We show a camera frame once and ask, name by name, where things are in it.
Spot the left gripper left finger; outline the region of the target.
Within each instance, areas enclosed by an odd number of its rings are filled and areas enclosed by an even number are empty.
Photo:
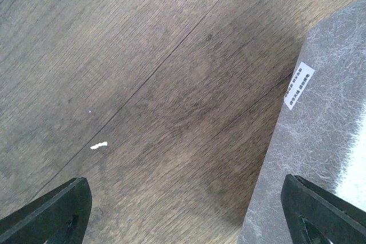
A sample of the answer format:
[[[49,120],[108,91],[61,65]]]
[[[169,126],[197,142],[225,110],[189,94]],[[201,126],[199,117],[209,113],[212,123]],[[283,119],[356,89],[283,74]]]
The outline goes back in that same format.
[[[82,243],[92,209],[84,177],[72,178],[1,219],[1,243]]]

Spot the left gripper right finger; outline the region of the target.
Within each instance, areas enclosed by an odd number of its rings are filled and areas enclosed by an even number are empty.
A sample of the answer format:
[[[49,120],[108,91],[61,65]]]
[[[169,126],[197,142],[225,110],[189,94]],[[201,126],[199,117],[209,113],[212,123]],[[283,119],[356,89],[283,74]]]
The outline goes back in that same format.
[[[365,212],[299,175],[286,175],[281,204],[293,243],[365,243]]]

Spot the green glasses case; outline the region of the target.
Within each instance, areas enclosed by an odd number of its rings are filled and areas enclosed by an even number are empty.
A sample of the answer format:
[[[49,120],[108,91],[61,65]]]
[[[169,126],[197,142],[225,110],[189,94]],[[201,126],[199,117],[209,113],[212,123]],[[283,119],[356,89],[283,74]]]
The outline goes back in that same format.
[[[239,243],[291,243],[280,199],[288,174],[365,209],[365,0],[309,31]]]

